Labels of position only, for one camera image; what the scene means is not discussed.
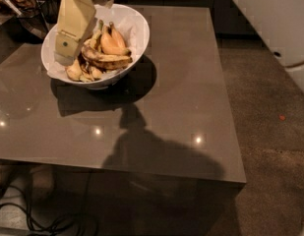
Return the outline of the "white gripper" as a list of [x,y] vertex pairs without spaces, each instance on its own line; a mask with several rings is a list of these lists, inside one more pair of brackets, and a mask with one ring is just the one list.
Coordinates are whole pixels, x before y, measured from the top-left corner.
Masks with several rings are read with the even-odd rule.
[[[114,4],[114,0],[95,1],[108,9]],[[64,66],[73,64],[95,26],[95,12],[92,0],[61,0],[54,51],[58,63]]]

